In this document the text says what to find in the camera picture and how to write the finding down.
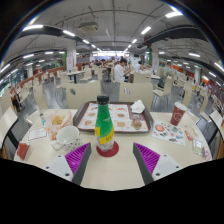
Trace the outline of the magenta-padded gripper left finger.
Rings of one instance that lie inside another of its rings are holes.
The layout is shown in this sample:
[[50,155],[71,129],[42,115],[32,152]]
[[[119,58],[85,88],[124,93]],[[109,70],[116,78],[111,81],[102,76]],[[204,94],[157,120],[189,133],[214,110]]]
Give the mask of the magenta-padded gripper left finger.
[[76,185],[80,185],[90,154],[91,144],[87,143],[66,155],[56,155],[43,169]]

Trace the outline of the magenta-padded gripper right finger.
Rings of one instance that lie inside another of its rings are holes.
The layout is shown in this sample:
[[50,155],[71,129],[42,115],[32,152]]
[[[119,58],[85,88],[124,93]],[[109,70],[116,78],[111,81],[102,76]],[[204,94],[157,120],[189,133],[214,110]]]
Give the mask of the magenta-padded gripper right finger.
[[133,154],[145,185],[182,169],[168,154],[160,155],[138,143],[133,144]]

